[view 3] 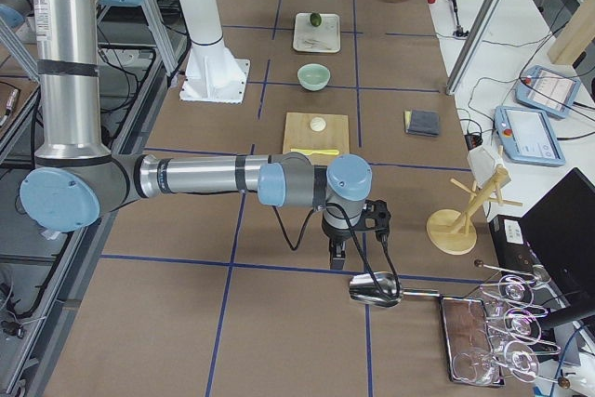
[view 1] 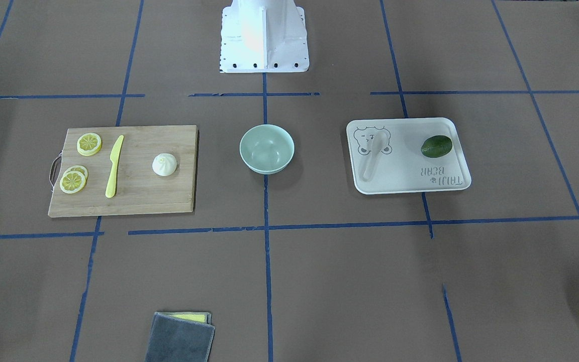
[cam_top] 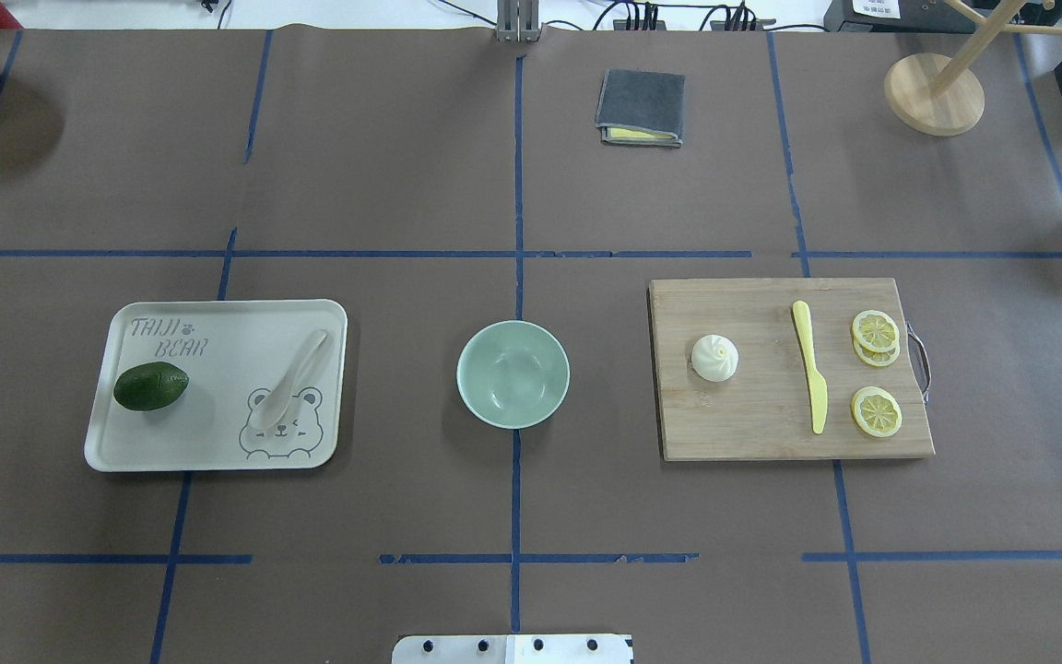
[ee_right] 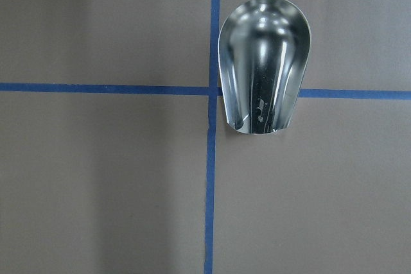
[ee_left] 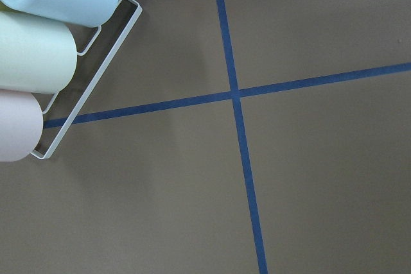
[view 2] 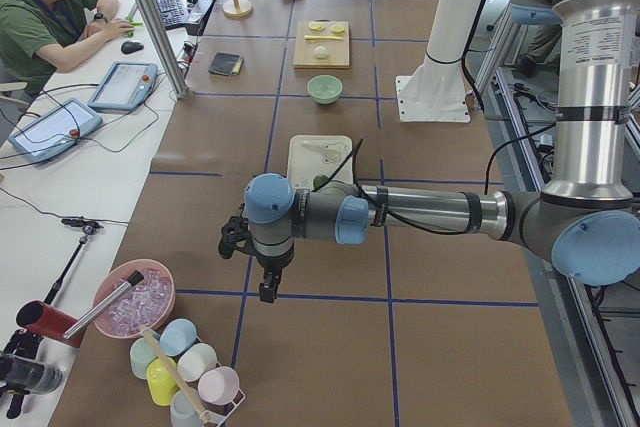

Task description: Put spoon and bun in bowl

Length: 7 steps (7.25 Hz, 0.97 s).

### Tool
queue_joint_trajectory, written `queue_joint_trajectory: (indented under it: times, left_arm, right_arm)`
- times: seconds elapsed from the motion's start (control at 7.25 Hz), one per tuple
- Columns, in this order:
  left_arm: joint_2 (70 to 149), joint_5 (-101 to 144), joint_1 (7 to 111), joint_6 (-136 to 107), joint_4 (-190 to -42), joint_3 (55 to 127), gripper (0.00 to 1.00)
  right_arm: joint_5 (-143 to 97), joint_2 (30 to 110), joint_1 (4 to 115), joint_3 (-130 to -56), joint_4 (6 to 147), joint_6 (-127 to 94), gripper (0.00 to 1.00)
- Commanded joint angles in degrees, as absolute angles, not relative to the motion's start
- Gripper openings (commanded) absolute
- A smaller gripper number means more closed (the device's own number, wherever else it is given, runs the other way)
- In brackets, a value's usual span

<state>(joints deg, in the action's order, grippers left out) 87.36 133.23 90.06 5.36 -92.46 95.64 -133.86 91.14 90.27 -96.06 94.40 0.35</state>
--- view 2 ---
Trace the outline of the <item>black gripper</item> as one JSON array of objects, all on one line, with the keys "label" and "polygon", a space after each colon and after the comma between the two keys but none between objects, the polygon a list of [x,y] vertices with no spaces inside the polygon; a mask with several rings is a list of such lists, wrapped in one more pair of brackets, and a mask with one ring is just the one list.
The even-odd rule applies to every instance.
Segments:
[{"label": "black gripper", "polygon": [[293,249],[279,255],[265,255],[257,253],[258,263],[264,269],[264,278],[259,285],[259,298],[261,302],[272,302],[277,299],[278,288],[281,281],[281,273],[293,260]]}]

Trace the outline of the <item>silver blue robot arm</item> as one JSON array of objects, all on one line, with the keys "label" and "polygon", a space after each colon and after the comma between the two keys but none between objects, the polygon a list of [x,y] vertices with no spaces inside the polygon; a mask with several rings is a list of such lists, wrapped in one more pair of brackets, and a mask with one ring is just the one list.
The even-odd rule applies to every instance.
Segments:
[{"label": "silver blue robot arm", "polygon": [[392,224],[512,242],[591,286],[619,282],[638,269],[639,221],[621,171],[639,0],[514,3],[549,6],[561,21],[552,179],[536,194],[480,196],[341,182],[312,192],[277,174],[260,175],[245,190],[242,224],[246,247],[264,269],[262,301],[276,299],[296,239],[359,244],[369,227]]}]

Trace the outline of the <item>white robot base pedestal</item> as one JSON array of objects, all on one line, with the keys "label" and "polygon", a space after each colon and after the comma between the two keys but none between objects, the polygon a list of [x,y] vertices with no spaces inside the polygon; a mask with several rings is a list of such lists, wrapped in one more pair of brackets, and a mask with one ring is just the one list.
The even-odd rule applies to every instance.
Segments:
[{"label": "white robot base pedestal", "polygon": [[467,123],[463,80],[467,41],[483,0],[438,0],[423,63],[396,78],[402,122]]}]

